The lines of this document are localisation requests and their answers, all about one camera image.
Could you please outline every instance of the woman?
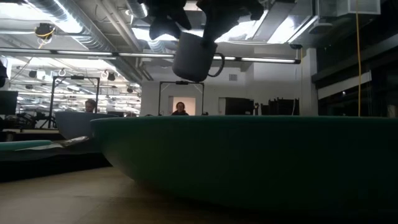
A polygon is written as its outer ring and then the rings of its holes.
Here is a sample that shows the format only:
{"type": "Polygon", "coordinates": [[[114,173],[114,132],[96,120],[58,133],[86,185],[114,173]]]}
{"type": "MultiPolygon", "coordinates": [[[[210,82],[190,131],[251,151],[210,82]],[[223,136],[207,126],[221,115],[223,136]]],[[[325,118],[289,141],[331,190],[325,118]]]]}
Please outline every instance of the woman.
{"type": "Polygon", "coordinates": [[[189,115],[185,112],[185,104],[182,102],[177,103],[177,110],[172,113],[172,115],[189,115]]]}

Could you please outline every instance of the large teal bowl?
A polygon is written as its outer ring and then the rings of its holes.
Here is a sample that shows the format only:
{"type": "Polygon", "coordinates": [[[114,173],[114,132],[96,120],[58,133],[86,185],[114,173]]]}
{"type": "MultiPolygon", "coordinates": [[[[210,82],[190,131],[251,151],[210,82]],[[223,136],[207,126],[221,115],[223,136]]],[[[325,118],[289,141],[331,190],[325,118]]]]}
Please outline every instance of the large teal bowl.
{"type": "Polygon", "coordinates": [[[270,211],[398,209],[398,119],[168,116],[91,125],[113,166],[179,197],[270,211]]]}

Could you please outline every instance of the monitor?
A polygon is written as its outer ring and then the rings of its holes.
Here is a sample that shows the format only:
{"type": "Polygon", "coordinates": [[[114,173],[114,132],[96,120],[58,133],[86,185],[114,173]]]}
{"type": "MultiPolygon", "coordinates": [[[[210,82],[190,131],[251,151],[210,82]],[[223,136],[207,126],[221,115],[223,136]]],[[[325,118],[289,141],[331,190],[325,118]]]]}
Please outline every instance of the monitor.
{"type": "Polygon", "coordinates": [[[116,115],[121,118],[124,117],[124,112],[119,112],[119,111],[108,111],[107,114],[116,115]]]}
{"type": "Polygon", "coordinates": [[[0,91],[0,114],[14,115],[17,109],[17,91],[0,91]]]}
{"type": "Polygon", "coordinates": [[[254,100],[230,97],[225,100],[225,115],[253,115],[254,100]]]}

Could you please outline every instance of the mug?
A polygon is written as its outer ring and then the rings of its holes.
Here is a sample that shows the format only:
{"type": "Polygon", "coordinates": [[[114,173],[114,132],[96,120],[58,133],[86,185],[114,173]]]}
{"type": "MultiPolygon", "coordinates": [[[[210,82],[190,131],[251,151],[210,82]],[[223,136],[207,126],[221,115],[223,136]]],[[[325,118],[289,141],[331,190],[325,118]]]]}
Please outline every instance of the mug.
{"type": "Polygon", "coordinates": [[[174,57],[174,74],[193,82],[202,82],[207,76],[217,77],[225,65],[224,55],[216,53],[217,46],[214,42],[204,43],[202,37],[183,32],[174,57]],[[209,75],[215,55],[221,57],[221,67],[214,75],[209,75]]]}

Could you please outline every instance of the wooden table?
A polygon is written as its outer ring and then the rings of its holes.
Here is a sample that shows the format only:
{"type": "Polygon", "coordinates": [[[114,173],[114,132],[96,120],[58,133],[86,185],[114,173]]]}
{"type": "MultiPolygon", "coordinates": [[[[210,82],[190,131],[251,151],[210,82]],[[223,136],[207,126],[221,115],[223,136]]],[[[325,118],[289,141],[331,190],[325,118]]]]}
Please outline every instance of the wooden table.
{"type": "Polygon", "coordinates": [[[0,184],[0,223],[298,222],[341,220],[271,215],[174,198],[143,188],[113,167],[0,184]]]}

